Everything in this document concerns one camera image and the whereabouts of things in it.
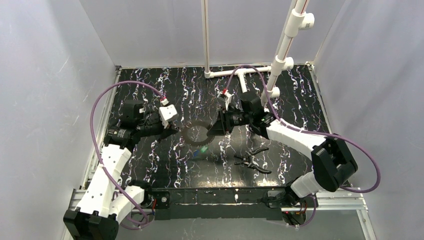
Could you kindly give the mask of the aluminium front rail frame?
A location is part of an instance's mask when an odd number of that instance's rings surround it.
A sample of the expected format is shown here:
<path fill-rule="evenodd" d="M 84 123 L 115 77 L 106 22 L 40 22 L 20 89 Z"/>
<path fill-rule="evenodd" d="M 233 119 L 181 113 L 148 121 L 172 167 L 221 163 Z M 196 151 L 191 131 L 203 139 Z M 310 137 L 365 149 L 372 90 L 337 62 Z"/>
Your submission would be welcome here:
<path fill-rule="evenodd" d="M 257 202 L 263 196 L 275 196 L 277 191 L 283 190 L 282 187 L 154 188 L 150 190 L 169 191 L 170 201 L 168 208 L 156 210 L 143 208 L 149 220 L 258 218 L 281 221 L 283 211 L 294 212 L 300 209 L 300 204 L 296 207 L 269 208 Z M 318 202 L 317 211 L 356 211 L 365 238 L 376 239 L 363 194 L 339 189 L 335 192 L 321 191 L 315 195 Z"/>

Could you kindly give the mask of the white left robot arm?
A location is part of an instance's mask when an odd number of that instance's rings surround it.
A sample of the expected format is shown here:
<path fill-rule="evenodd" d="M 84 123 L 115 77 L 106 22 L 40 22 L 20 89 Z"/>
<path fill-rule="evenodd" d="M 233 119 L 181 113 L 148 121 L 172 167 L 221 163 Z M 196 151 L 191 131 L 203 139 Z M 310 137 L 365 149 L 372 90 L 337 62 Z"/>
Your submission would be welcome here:
<path fill-rule="evenodd" d="M 114 240 L 122 221 L 148 196 L 147 184 L 134 181 L 123 189 L 118 179 L 141 138 L 163 140 L 178 133 L 172 124 L 179 116 L 175 106 L 166 99 L 161 104 L 157 110 L 146 110 L 142 101 L 126 100 L 120 118 L 109 125 L 85 194 L 63 216 L 74 240 Z"/>

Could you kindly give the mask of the green key tag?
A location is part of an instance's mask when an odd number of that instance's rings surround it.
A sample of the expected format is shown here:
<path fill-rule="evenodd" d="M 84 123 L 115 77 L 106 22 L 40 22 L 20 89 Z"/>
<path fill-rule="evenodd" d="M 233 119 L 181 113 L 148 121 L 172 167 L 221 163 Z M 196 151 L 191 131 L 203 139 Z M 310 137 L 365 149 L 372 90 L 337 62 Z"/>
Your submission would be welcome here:
<path fill-rule="evenodd" d="M 204 153 L 208 150 L 208 146 L 203 146 L 200 148 L 200 152 Z"/>

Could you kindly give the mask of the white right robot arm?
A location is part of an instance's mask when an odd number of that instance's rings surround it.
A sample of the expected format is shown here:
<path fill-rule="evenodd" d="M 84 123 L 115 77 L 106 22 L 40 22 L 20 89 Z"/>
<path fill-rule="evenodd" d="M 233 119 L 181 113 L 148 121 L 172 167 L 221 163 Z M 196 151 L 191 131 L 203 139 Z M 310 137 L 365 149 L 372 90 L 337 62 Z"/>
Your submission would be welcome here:
<path fill-rule="evenodd" d="M 287 145 L 311 160 L 312 171 L 287 184 L 282 195 L 284 200 L 294 202 L 323 190 L 335 192 L 358 170 L 346 142 L 339 137 L 293 130 L 291 124 L 281 123 L 273 113 L 266 111 L 258 96 L 243 93 L 241 108 L 230 103 L 232 97 L 225 91 L 218 93 L 222 107 L 207 136 L 229 135 L 234 127 L 247 125 L 256 135 Z"/>

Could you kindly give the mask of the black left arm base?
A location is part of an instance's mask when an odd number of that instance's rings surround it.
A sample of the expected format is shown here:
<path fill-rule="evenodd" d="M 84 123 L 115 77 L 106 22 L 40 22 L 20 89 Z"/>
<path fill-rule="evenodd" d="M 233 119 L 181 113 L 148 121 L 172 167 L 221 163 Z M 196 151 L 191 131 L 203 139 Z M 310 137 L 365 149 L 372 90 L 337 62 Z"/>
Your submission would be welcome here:
<path fill-rule="evenodd" d="M 162 190 L 145 190 L 141 207 L 143 209 L 166 209 L 170 205 L 171 192 Z"/>

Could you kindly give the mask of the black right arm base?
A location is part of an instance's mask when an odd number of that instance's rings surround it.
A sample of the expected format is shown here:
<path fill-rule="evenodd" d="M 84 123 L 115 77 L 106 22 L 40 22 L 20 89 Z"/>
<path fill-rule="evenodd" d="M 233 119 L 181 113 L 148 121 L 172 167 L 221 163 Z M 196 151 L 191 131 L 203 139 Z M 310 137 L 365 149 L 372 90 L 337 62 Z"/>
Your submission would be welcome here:
<path fill-rule="evenodd" d="M 294 208 L 299 204 L 299 210 L 282 212 L 285 225 L 296 229 L 307 226 L 314 219 L 318 208 L 316 195 L 311 193 L 298 197 L 292 190 L 277 191 L 276 195 L 264 195 L 257 202 L 265 204 L 270 209 Z M 312 204 L 312 214 L 309 218 L 306 213 L 308 203 Z"/>

